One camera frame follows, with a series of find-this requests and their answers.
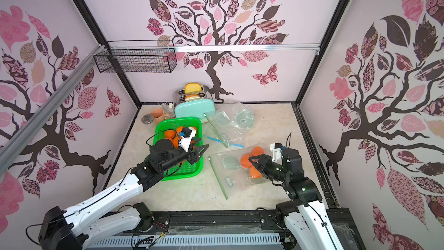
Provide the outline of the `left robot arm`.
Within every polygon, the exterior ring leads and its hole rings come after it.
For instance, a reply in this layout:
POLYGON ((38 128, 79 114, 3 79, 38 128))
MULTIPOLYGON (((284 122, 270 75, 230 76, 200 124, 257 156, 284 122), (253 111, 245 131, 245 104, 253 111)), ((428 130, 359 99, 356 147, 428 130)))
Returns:
POLYGON ((38 243, 44 250, 85 250, 90 245, 127 230, 149 230, 153 214, 143 203, 110 215, 114 208, 155 186, 165 173, 188 162, 200 161, 208 145, 188 138, 183 147, 162 139, 150 147, 145 160, 117 183, 67 209, 54 207, 44 217, 38 243))

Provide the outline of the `clear green-zip bag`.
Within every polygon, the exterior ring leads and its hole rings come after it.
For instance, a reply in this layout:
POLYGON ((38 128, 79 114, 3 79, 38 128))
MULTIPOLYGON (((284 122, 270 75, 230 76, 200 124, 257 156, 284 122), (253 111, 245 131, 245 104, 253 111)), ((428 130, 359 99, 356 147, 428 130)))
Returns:
POLYGON ((256 122, 254 111, 242 103, 223 104, 205 117, 213 128, 216 138, 233 144, 243 145, 256 122))

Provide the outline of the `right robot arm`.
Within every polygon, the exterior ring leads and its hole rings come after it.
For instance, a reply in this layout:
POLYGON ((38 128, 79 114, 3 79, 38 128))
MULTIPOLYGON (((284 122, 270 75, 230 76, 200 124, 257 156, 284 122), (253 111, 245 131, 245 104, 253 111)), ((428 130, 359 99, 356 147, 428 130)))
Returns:
POLYGON ((281 163, 265 154, 251 156, 249 162, 286 192, 290 200, 276 205, 276 219, 285 225, 302 250, 343 249, 316 184, 305 176, 299 151, 281 150, 281 163))

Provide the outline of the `orange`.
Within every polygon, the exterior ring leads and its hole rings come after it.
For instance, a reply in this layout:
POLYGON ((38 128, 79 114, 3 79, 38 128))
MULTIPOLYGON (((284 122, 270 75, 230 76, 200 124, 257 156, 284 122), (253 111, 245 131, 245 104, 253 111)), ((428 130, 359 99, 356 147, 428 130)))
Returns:
POLYGON ((165 130, 164 137, 173 140, 176 137, 176 131, 173 129, 165 130))

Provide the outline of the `clear green-strip bag of oranges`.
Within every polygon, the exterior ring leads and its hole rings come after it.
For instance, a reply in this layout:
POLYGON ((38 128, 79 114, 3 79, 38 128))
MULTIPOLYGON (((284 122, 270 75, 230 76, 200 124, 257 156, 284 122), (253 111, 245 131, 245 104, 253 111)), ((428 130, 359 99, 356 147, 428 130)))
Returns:
POLYGON ((261 154, 270 156, 271 152, 265 145, 258 144, 252 147, 214 153, 208 157, 225 199, 268 181, 249 161, 250 157, 261 154))

